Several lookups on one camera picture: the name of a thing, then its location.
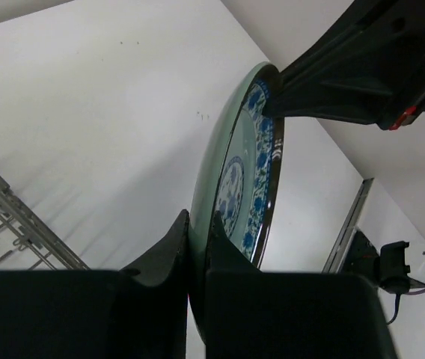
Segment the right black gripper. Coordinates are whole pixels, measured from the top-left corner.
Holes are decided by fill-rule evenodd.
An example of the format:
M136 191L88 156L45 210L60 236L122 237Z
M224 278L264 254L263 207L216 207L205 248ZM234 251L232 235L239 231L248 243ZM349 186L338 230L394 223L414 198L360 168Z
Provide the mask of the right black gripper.
M354 1L267 100L270 117L396 130L425 112L425 1Z

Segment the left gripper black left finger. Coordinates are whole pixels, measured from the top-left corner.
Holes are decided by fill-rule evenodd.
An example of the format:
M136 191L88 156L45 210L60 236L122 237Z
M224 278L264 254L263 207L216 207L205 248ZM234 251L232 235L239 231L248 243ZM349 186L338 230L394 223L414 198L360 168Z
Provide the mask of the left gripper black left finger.
M0 358L184 358L188 226L121 270L0 271Z

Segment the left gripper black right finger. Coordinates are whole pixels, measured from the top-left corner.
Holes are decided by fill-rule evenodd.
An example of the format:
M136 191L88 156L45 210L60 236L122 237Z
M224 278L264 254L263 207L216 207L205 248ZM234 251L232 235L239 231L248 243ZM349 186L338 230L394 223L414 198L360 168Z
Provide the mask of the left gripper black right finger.
M347 274L262 272L214 215L207 248L207 358L396 358L378 295Z

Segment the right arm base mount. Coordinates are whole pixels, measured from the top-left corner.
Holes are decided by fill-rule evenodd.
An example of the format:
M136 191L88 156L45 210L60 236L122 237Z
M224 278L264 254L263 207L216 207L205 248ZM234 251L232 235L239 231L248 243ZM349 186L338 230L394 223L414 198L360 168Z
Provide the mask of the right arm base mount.
M379 285L380 256L369 239L356 231L341 272L366 278L374 287Z

